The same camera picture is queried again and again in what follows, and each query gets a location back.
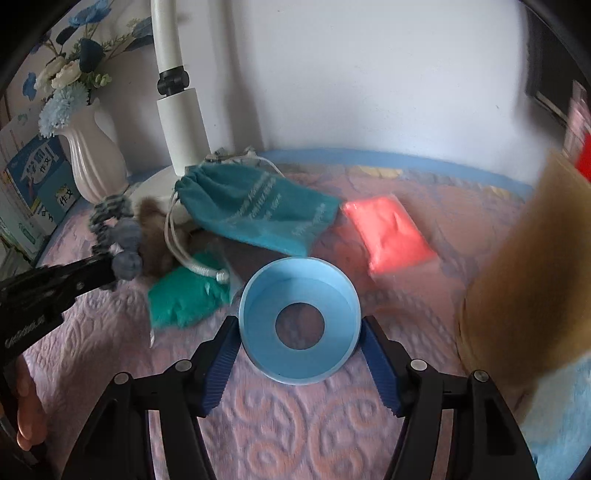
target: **red package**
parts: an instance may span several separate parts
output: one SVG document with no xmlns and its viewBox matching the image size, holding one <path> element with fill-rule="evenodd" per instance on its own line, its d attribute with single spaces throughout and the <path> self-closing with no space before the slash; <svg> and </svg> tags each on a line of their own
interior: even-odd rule
<svg viewBox="0 0 591 480">
<path fill-rule="evenodd" d="M 577 170 L 581 172 L 581 175 L 587 180 L 591 180 L 591 135 L 585 136 L 585 142 L 583 144 L 583 150 L 575 165 Z"/>
<path fill-rule="evenodd" d="M 342 209 L 369 252 L 371 274 L 392 273 L 437 257 L 396 198 L 347 202 Z"/>
</svg>

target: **white cable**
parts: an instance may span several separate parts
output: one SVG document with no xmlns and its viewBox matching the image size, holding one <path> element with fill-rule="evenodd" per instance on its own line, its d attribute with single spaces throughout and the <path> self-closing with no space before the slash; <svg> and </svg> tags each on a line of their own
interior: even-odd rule
<svg viewBox="0 0 591 480">
<path fill-rule="evenodd" d="M 275 170 L 279 175 L 285 177 L 285 175 L 281 173 L 281 170 L 279 170 L 279 168 L 277 168 L 277 166 L 271 160 L 264 157 L 259 157 L 258 155 L 252 152 L 248 152 L 245 155 L 240 155 L 239 157 L 229 158 L 228 160 L 225 160 L 225 163 L 242 163 L 242 160 L 263 161 L 269 164 L 273 168 L 273 170 Z M 177 192 L 173 192 L 173 194 L 170 196 L 170 201 L 168 203 L 168 211 L 166 212 L 166 218 L 164 220 L 164 241 L 166 242 L 168 250 L 174 255 L 174 257 L 179 261 L 179 263 L 182 266 L 188 268 L 193 273 L 196 273 L 197 275 L 202 275 L 204 277 L 215 278 L 217 282 L 221 284 L 228 283 L 229 274 L 226 270 L 216 270 L 214 268 L 209 268 L 204 265 L 201 265 L 194 258 L 192 258 L 181 245 L 180 241 L 178 240 L 176 231 L 174 230 L 174 221 L 171 218 L 172 211 L 177 202 Z M 173 237 L 172 242 L 170 241 L 170 234 L 172 234 Z"/>
<path fill-rule="evenodd" d="M 215 278 L 217 282 L 221 284 L 228 283 L 230 276 L 227 271 L 216 270 L 214 268 L 209 268 L 205 265 L 201 265 L 187 253 L 187 251 L 178 241 L 177 234 L 174 230 L 174 221 L 171 218 L 171 213 L 177 201 L 177 193 L 174 192 L 170 197 L 170 202 L 168 204 L 168 212 L 166 212 L 166 218 L 164 220 L 164 241 L 166 242 L 168 250 L 174 255 L 174 257 L 179 261 L 179 263 L 182 266 L 189 269 L 193 273 L 196 273 L 197 275 L 202 275 L 204 277 Z M 170 236 L 168 233 L 169 229 L 170 233 L 173 236 L 172 243 L 170 241 Z"/>
<path fill-rule="evenodd" d="M 282 177 L 285 178 L 285 175 L 283 175 L 283 173 L 281 173 L 281 170 L 279 170 L 279 168 L 277 168 L 277 166 L 268 158 L 265 157 L 259 157 L 258 155 L 253 155 L 253 154 L 246 154 L 246 155 L 239 155 L 237 157 L 232 157 L 232 158 L 228 158 L 227 160 L 224 160 L 222 163 L 243 163 L 242 160 L 258 160 L 258 161 L 263 161 L 267 164 L 269 164 L 273 170 L 275 170 L 279 175 L 281 175 Z"/>
</svg>

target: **blue plastic ring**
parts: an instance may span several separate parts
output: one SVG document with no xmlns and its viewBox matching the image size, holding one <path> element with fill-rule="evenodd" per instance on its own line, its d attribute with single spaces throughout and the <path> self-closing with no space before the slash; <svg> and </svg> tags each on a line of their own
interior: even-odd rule
<svg viewBox="0 0 591 480">
<path fill-rule="evenodd" d="M 307 303 L 324 318 L 324 333 L 312 347 L 295 350 L 277 336 L 279 313 Z M 359 340 L 361 308 L 351 281 L 334 265 L 317 258 L 283 258 L 260 269 L 248 282 L 238 311 L 244 350 L 268 377 L 306 385 L 336 372 Z"/>
</svg>

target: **white flower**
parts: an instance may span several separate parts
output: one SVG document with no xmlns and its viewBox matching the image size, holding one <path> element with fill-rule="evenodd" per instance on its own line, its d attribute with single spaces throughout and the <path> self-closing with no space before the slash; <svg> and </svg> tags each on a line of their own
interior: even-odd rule
<svg viewBox="0 0 591 480">
<path fill-rule="evenodd" d="M 49 80 L 59 72 L 63 66 L 66 64 L 66 59 L 62 56 L 57 56 L 47 65 L 45 68 L 39 73 L 37 80 L 35 81 L 35 90 L 39 90 L 38 87 L 42 86 L 44 83 L 48 83 Z"/>
<path fill-rule="evenodd" d="M 41 98 L 49 97 L 54 91 L 49 80 L 41 83 L 39 82 L 39 79 L 35 81 L 35 90 L 41 95 Z"/>
<path fill-rule="evenodd" d="M 57 72 L 56 77 L 51 81 L 51 86 L 56 90 L 60 90 L 72 82 L 75 82 L 80 78 L 80 75 L 82 75 L 82 72 L 80 71 L 78 60 L 71 61 Z"/>
</svg>

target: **pink bedsheet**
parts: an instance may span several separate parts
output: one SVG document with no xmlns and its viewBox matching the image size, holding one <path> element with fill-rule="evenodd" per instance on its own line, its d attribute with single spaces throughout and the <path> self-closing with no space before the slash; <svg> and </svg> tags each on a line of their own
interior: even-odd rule
<svg viewBox="0 0 591 480">
<path fill-rule="evenodd" d="M 461 373 L 454 311 L 470 279 L 515 222 L 522 201 L 502 190 L 413 171 L 316 167 L 291 178 L 347 200 L 398 196 L 440 261 L 376 282 L 367 275 L 359 235 L 343 216 L 319 239 L 313 255 L 349 276 L 363 313 L 375 314 L 412 357 Z M 67 221 L 46 264 L 90 255 L 89 209 L 79 209 Z M 227 246 L 245 280 L 277 257 L 246 245 Z M 151 349 L 142 285 L 123 283 L 114 293 L 96 290 L 79 298 L 64 315 L 64 325 L 25 354 L 49 415 L 47 443 L 56 468 L 63 469 L 87 416 L 117 372 L 156 374 L 190 357 L 215 334 L 227 311 L 191 329 L 158 332 Z M 444 478 L 450 423 L 444 416 L 433 478 Z M 241 349 L 220 406 L 200 425 L 220 480 L 346 480 L 383 477 L 401 421 L 381 404 L 360 352 L 328 380 L 293 387 L 263 376 Z M 158 429 L 154 418 L 154 465 L 157 478 L 167 478 Z"/>
</svg>

